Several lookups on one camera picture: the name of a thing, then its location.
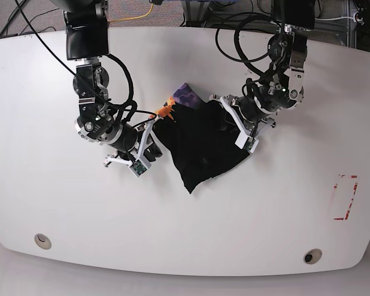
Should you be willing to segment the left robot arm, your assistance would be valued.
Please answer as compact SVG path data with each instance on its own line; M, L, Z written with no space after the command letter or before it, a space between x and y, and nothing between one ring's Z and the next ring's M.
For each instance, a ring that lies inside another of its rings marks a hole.
M231 19L237 20L234 47L238 56L228 58L244 64L258 79L247 79L243 95L230 99L229 107L254 137L259 123L282 109L295 108L303 99L308 41L304 31L315 27L315 2L273 1L270 15L241 12L222 19L220 24ZM266 53L250 59L241 48L240 33L255 21L273 23L278 29L268 41Z

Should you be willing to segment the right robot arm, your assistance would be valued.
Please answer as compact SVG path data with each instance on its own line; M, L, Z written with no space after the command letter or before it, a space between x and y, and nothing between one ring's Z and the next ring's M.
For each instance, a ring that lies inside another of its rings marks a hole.
M66 55L80 62L73 78L78 95L80 115L75 127L89 142L107 145L115 152L106 156L104 166L121 163L140 176L162 153L151 136L156 115L135 126L131 117L138 112L134 84L124 63L109 50L109 21L107 1L54 1L64 12ZM109 74L100 58L106 56L117 63L128 82L128 97L114 104L109 97Z

